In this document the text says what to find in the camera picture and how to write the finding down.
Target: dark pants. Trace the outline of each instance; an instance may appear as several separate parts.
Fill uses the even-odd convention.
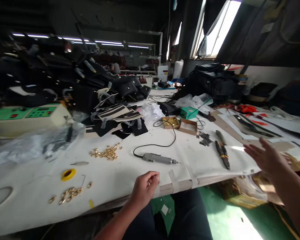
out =
[[[197,189],[172,194],[175,217],[168,239],[196,240],[212,239],[207,213]],[[163,240],[154,227],[154,218],[149,203],[132,221],[124,240]]]

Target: curtain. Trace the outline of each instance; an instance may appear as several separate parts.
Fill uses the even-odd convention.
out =
[[[184,16],[184,7],[185,7],[185,0],[178,0],[178,5],[175,11],[173,11],[173,0],[168,0],[170,2],[170,24],[169,22],[169,12],[167,11],[167,21],[163,29],[163,35],[162,35],[162,56],[161,56],[161,62],[166,62],[167,57],[166,53],[168,50],[168,41],[170,38],[170,46],[169,49],[171,50],[172,44],[175,42],[180,23]]]
[[[207,54],[207,36],[212,32],[216,26],[220,15],[225,7],[226,0],[207,0],[204,8],[203,18],[203,34],[204,38],[201,41],[197,56],[203,56]]]
[[[245,64],[253,55],[253,66],[300,67],[300,0],[286,2],[255,53],[261,30],[270,22],[264,18],[269,7],[259,10],[259,6],[241,3],[216,62]]]

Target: person's left hand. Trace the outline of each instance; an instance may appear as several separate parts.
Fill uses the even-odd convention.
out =
[[[149,171],[139,177],[133,187],[129,201],[142,210],[153,198],[154,191],[160,182],[160,173]]]

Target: wire cutter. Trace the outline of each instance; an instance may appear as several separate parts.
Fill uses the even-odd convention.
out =
[[[224,147],[223,143],[221,146],[219,145],[218,141],[215,141],[217,151],[222,159],[223,165],[226,167],[226,169],[230,170],[230,164],[229,164],[229,157],[226,148]]]

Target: green control panel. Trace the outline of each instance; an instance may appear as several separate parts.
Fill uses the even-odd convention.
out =
[[[35,117],[50,117],[56,107],[38,107],[33,108],[32,111],[27,115],[26,118],[35,118]]]
[[[57,107],[36,107],[36,108],[1,108],[0,121],[17,120],[22,118],[50,117]]]
[[[0,109],[1,120],[15,120],[24,118],[32,108],[17,107],[17,108],[2,108]]]

